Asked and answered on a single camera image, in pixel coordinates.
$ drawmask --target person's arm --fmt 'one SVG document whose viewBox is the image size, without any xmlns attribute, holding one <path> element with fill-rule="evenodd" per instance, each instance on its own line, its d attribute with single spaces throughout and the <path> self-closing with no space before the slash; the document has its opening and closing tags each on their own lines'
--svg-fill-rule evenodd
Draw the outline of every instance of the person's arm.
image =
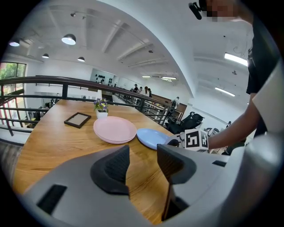
<svg viewBox="0 0 284 227">
<path fill-rule="evenodd" d="M 208 138 L 209 149 L 233 145 L 247 137 L 256 129 L 260 114 L 252 102 L 255 95 L 256 93 L 250 94 L 248 107 L 237 120 L 224 131 Z"/>
</svg>

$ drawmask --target plate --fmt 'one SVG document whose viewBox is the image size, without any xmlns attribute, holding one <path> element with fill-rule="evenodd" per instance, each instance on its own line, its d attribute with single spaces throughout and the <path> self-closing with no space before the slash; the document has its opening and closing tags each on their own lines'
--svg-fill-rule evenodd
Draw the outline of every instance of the plate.
<svg viewBox="0 0 284 227">
<path fill-rule="evenodd" d="M 137 137 L 141 143 L 154 150 L 157 150 L 157 144 L 165 144 L 169 138 L 166 134 L 154 129 L 138 129 Z"/>
<path fill-rule="evenodd" d="M 94 132 L 103 141 L 124 144 L 132 140 L 137 132 L 135 125 L 120 117 L 104 117 L 94 122 Z"/>
</svg>

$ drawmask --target black headset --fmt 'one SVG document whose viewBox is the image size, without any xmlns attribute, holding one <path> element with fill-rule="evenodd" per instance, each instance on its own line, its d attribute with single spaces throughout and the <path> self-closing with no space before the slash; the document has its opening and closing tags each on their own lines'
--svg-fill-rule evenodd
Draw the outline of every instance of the black headset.
<svg viewBox="0 0 284 227">
<path fill-rule="evenodd" d="M 207 5 L 206 5 L 206 0 L 199 0 L 199 6 L 197 5 L 196 2 L 193 3 L 189 3 L 189 8 L 191 9 L 191 11 L 194 13 L 194 15 L 196 16 L 196 18 L 198 20 L 202 19 L 202 16 L 200 14 L 201 11 L 206 11 Z"/>
</svg>

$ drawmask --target white cube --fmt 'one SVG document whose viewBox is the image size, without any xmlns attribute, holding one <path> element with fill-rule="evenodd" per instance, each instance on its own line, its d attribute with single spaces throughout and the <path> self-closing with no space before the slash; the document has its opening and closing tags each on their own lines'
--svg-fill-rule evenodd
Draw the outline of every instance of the white cube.
<svg viewBox="0 0 284 227">
<path fill-rule="evenodd" d="M 208 150 L 207 133 L 200 129 L 188 129 L 185 131 L 185 148 L 192 151 Z"/>
</svg>

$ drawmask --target floor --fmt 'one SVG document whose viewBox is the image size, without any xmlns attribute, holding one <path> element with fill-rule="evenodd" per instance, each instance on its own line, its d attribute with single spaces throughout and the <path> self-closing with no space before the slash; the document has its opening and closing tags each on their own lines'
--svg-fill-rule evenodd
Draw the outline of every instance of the floor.
<svg viewBox="0 0 284 227">
<path fill-rule="evenodd" d="M 0 141 L 0 166 L 10 185 L 13 182 L 14 171 L 21 151 L 22 146 Z"/>
</svg>

